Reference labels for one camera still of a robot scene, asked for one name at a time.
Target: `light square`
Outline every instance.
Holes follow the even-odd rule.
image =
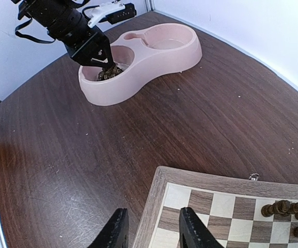
[[[227,240],[217,239],[217,242],[219,242],[224,248],[227,247]]]
[[[248,248],[269,248],[268,243],[250,243]]]
[[[177,248],[179,233],[157,228],[151,248]]]
[[[298,243],[288,244],[288,248],[298,248]]]
[[[204,223],[205,227],[207,227],[209,224],[210,216],[208,214],[201,214],[201,213],[198,213],[197,215],[200,218],[200,220]]]
[[[228,240],[249,242],[252,233],[253,221],[232,219]]]
[[[274,222],[272,228],[271,243],[289,243],[291,222]]]
[[[175,209],[187,207],[190,194],[191,189],[169,183],[164,206]]]
[[[274,216],[264,217],[261,214],[261,209],[263,206],[268,205],[268,204],[273,204],[273,203],[275,203],[275,200],[257,199],[256,207],[254,210],[254,220],[255,221],[273,221]]]
[[[235,196],[214,194],[210,215],[232,218]]]

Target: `cable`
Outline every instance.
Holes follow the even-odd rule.
[[[99,5],[93,5],[93,6],[88,6],[88,7],[85,7],[83,10],[82,10],[82,14],[85,16],[85,18],[87,20],[90,20],[90,18],[86,15],[85,11],[88,10],[88,9],[95,9],[99,7]]]

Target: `wooden table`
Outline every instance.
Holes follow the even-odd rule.
[[[150,12],[107,34],[113,41],[165,22],[176,21]],[[198,65],[153,80],[121,104],[87,102],[79,65],[67,56],[0,104],[0,214],[9,247],[86,247],[118,207],[129,209],[132,243],[159,165],[298,183],[298,93],[197,33]]]

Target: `pink pet bowl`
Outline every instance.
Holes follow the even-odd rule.
[[[123,73],[98,81],[101,68],[81,66],[79,69],[81,90],[95,105],[123,102],[151,80],[190,69],[202,57],[195,31],[175,23],[124,33],[111,44],[111,50]]]

